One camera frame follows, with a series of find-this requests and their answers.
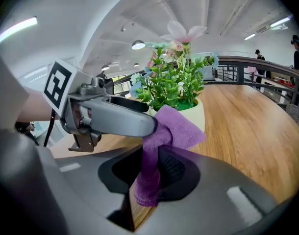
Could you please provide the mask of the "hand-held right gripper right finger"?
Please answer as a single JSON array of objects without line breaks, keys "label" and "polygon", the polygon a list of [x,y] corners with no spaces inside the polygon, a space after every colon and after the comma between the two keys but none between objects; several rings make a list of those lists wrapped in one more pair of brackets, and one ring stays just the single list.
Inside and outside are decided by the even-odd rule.
[{"label": "hand-held right gripper right finger", "polygon": [[277,203],[232,165],[188,150],[160,147],[158,167],[158,206],[137,235],[263,235],[290,203]]}]

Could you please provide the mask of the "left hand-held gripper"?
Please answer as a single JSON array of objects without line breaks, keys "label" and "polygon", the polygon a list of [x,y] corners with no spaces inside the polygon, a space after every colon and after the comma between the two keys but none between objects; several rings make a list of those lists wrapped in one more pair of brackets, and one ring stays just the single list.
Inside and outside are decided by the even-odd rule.
[{"label": "left hand-held gripper", "polygon": [[102,134],[146,137],[157,120],[146,114],[149,106],[129,98],[108,96],[103,78],[93,77],[69,63],[56,60],[50,70],[44,98],[63,129],[72,134],[75,152],[93,152]]}]

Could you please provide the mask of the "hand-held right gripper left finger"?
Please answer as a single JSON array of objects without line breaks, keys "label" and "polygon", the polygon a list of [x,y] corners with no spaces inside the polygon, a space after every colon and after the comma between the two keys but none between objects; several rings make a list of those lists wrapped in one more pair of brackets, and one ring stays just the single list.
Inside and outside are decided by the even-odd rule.
[{"label": "hand-held right gripper left finger", "polygon": [[55,159],[15,131],[0,130],[0,185],[23,235],[134,235],[129,189],[140,145]]}]

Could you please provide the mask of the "purple microfibre cloth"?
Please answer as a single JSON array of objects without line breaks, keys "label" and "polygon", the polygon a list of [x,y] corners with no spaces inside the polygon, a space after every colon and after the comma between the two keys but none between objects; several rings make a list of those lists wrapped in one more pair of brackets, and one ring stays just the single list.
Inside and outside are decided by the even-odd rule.
[{"label": "purple microfibre cloth", "polygon": [[134,186],[135,200],[144,207],[156,207],[158,204],[161,179],[158,170],[158,148],[169,145],[188,149],[206,139],[205,133],[168,105],[160,108],[154,118],[158,125],[153,134],[142,139],[141,171],[135,179]]}]

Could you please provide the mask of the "green plant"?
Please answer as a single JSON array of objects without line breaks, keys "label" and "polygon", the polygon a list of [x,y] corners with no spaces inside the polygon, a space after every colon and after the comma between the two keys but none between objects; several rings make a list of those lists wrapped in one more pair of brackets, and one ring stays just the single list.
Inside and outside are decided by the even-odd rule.
[{"label": "green plant", "polygon": [[[169,21],[167,30],[169,33],[162,36],[165,42],[146,43],[152,56],[144,74],[131,76],[130,95],[146,103],[152,116],[168,105],[204,131],[204,107],[198,96],[204,90],[206,77],[218,66],[218,56],[214,52],[191,51],[191,42],[202,36],[206,27],[198,25],[186,30],[181,23]],[[184,53],[177,59],[166,57],[165,50],[170,42],[184,45]]]}]

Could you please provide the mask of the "person's left forearm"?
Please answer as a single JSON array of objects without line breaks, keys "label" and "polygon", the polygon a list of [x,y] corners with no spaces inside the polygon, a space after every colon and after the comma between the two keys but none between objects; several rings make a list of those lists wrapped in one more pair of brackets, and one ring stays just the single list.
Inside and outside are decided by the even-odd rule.
[{"label": "person's left forearm", "polygon": [[43,97],[43,93],[26,87],[25,90],[29,94],[29,97],[24,103],[17,121],[50,121],[52,107]]}]

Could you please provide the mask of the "black mesh office chair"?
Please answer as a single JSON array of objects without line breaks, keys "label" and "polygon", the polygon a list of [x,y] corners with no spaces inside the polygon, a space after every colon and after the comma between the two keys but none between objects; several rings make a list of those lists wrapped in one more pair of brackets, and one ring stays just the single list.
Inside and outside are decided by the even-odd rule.
[{"label": "black mesh office chair", "polygon": [[106,89],[107,94],[114,95],[114,82],[111,78],[107,78],[104,72],[97,75],[97,77],[102,78],[104,80],[104,87]]}]

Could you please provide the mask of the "dark wicker chair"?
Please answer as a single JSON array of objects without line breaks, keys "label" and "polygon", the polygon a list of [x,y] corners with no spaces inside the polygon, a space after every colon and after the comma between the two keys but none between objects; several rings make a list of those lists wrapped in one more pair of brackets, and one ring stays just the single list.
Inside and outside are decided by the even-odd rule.
[{"label": "dark wicker chair", "polygon": [[289,104],[286,106],[285,111],[299,126],[299,107],[294,104]]}]

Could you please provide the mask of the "pink garment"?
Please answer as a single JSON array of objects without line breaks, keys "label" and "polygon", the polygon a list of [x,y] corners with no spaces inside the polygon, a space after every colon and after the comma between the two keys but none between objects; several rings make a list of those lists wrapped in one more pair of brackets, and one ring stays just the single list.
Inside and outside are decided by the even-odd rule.
[{"label": "pink garment", "polygon": [[257,68],[248,66],[247,67],[247,73],[249,73],[249,75],[250,75],[250,80],[252,82],[255,82],[256,78],[257,78],[257,76],[256,76],[257,75]]}]

